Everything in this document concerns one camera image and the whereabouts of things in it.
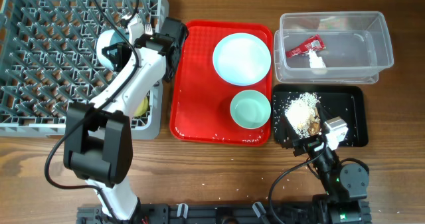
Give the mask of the white napkin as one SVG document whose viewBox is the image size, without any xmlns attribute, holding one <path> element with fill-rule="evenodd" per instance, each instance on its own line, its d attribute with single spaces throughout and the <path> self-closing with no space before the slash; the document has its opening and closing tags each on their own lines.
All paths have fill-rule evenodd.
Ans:
<svg viewBox="0 0 425 224">
<path fill-rule="evenodd" d="M 326 65 L 323 59 L 317 55 L 313 50 L 308 51 L 309 55 L 309 66 L 312 69 L 312 73 L 318 75 L 324 75 L 327 73 Z"/>
</svg>

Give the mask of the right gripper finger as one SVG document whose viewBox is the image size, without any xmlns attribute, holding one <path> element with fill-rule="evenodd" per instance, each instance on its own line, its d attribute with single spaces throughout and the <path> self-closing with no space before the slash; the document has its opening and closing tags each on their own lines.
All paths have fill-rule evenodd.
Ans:
<svg viewBox="0 0 425 224">
<path fill-rule="evenodd" d="M 299 135 L 294 130 L 294 127 L 290 124 L 285 114 L 281 115 L 280 118 L 282 126 L 282 138 L 281 145 L 283 148 L 295 148 L 299 146 Z"/>
<path fill-rule="evenodd" d="M 321 105 L 320 102 L 316 103 L 315 109 L 317 110 L 317 116 L 319 118 L 320 130 L 318 134 L 323 135 L 323 134 L 329 133 L 330 127 L 327 124 L 327 121 L 331 119 L 330 113 L 326 110 L 325 107 Z"/>
</svg>

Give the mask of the light blue plate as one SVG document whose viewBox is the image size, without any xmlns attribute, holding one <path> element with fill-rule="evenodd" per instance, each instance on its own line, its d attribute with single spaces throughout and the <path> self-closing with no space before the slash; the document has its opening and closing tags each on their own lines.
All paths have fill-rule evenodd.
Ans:
<svg viewBox="0 0 425 224">
<path fill-rule="evenodd" d="M 226 36 L 217 43 L 212 54 L 216 73 L 236 86 L 260 82 L 269 73 L 271 62 L 271 53 L 265 42 L 248 33 Z"/>
</svg>

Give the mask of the red sauce packet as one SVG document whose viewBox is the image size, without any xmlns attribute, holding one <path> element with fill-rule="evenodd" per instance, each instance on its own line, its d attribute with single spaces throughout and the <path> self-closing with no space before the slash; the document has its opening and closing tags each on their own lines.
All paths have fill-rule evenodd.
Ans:
<svg viewBox="0 0 425 224">
<path fill-rule="evenodd" d="M 291 58 L 297 55 L 307 54 L 309 51 L 321 51 L 325 49 L 325 43 L 322 38 L 316 34 L 306 39 L 302 44 L 286 52 L 286 57 Z"/>
</svg>

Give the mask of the light blue small bowl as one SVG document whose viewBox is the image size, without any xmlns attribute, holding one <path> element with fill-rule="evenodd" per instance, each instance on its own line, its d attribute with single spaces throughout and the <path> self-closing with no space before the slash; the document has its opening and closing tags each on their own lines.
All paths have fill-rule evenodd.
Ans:
<svg viewBox="0 0 425 224">
<path fill-rule="evenodd" d="M 124 40 L 113 30 L 107 30 L 100 34 L 96 42 L 96 56 L 99 63 L 112 71 L 119 72 L 122 65 L 119 64 L 118 45 L 125 45 Z"/>
</svg>

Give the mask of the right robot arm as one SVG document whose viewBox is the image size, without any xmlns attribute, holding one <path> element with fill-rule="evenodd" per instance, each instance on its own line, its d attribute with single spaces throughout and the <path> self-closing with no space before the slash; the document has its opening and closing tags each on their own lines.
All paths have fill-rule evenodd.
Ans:
<svg viewBox="0 0 425 224">
<path fill-rule="evenodd" d="M 347 123 L 339 116 L 330 118 L 320 104 L 316 107 L 321 131 L 313 136 L 299 138 L 286 116 L 281 124 L 294 155 L 308 155 L 302 165 L 320 180 L 325 193 L 314 195 L 310 202 L 284 204 L 276 217 L 285 223 L 370 223 L 365 201 L 369 167 L 355 158 L 339 159 L 336 149 L 348 132 Z"/>
</svg>

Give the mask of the white plastic fork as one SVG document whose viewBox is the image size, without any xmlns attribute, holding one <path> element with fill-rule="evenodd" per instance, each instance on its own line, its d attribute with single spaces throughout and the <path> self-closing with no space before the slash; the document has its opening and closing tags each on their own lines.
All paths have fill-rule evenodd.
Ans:
<svg viewBox="0 0 425 224">
<path fill-rule="evenodd" d="M 147 34 L 147 35 L 152 35 L 153 34 L 152 26 L 149 23 L 145 25 L 145 34 Z"/>
</svg>

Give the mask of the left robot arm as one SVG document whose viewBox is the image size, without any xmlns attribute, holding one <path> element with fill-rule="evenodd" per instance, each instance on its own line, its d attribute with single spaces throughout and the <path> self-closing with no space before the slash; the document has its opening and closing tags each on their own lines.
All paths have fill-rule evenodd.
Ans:
<svg viewBox="0 0 425 224">
<path fill-rule="evenodd" d="M 128 33 L 128 40 L 102 49 L 122 70 L 88 104 L 69 106 L 64 135 L 64 166 L 96 191 L 101 217 L 112 223 L 141 220 L 140 201 L 127 178 L 133 159 L 131 120 L 150 89 L 173 78 L 189 35 L 184 23 L 169 17 L 152 34 L 133 19 Z"/>
</svg>

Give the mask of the rice and food scraps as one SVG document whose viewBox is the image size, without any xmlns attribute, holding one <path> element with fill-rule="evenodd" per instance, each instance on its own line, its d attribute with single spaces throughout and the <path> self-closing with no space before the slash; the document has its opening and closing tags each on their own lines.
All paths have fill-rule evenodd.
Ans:
<svg viewBox="0 0 425 224">
<path fill-rule="evenodd" d="M 316 93 L 304 92 L 287 98 L 284 114 L 299 138 L 308 138 L 321 132 L 320 117 L 316 105 L 320 103 Z"/>
</svg>

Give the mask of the green bowl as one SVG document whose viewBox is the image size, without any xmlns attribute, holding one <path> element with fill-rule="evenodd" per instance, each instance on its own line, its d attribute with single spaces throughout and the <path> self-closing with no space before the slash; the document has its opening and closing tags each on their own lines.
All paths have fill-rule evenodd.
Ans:
<svg viewBox="0 0 425 224">
<path fill-rule="evenodd" d="M 232 99 L 230 115 L 242 128 L 249 130 L 260 128 L 270 118 L 270 101 L 257 90 L 243 90 Z"/>
</svg>

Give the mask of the yellow plastic cup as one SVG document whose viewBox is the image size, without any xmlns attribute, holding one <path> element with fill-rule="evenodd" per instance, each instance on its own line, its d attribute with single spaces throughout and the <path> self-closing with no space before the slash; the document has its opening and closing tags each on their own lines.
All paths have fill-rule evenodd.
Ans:
<svg viewBox="0 0 425 224">
<path fill-rule="evenodd" d="M 149 98 L 147 96 L 144 97 L 141 104 L 137 107 L 134 116 L 139 117 L 144 115 L 149 108 Z"/>
</svg>

